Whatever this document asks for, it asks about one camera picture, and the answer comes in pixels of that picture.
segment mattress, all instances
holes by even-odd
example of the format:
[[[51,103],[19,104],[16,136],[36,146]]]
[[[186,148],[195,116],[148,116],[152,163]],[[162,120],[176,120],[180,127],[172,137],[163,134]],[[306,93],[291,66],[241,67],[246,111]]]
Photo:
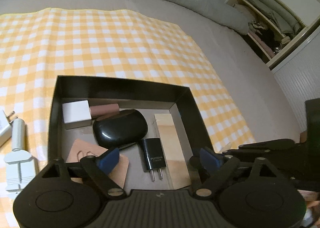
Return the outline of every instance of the mattress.
[[[257,142],[279,138],[299,140],[297,120],[272,73],[233,30],[163,0],[0,0],[0,14],[48,7],[128,9],[179,25],[207,56]]]

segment yellow and white blanket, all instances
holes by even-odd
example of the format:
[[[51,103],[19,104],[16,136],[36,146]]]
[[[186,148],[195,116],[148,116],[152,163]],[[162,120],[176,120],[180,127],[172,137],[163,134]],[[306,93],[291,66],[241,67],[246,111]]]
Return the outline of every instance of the yellow and white blanket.
[[[179,26],[130,10],[61,10],[0,16],[0,107],[28,126],[42,169],[57,75],[143,79],[190,87],[213,147],[254,138],[212,65]],[[0,227],[16,227],[0,148]]]

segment metal prong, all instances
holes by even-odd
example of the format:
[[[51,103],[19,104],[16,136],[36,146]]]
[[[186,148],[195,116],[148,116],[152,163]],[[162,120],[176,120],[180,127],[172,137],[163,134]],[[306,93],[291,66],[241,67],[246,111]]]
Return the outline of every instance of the metal prong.
[[[150,170],[150,173],[151,173],[152,182],[154,182],[155,181],[155,175],[153,174],[153,170],[152,169]]]
[[[160,178],[163,179],[161,168],[159,168]]]
[[[18,116],[14,117],[9,123],[12,124],[15,119],[18,119]]]
[[[10,116],[12,116],[12,115],[14,115],[14,114],[15,114],[15,112],[12,111],[11,113],[9,113],[9,114],[7,115],[7,118],[9,118]]]

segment black plug adapter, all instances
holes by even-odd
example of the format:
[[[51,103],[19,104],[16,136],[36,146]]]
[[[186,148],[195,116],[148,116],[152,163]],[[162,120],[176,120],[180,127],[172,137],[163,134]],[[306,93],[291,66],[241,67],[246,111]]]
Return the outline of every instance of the black plug adapter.
[[[139,147],[142,150],[142,161],[144,172],[150,172],[152,181],[155,181],[155,176],[153,171],[159,170],[160,178],[163,179],[161,169],[166,167],[164,154],[161,146],[161,141],[159,138],[149,138],[149,139],[142,139],[138,142]]]

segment white handle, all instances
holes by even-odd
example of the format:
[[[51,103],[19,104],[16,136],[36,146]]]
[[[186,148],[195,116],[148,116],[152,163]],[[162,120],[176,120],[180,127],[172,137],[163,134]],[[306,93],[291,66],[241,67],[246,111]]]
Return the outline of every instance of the white handle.
[[[12,150],[24,149],[25,123],[23,119],[17,118],[12,124]]]

